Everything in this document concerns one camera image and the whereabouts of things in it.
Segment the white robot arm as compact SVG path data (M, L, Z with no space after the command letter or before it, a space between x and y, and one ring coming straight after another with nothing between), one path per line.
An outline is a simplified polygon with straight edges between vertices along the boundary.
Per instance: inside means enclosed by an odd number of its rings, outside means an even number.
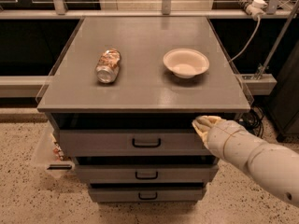
M192 126L214 156L231 163L281 201L299 206L297 152L268 143L236 121L218 116L199 116Z

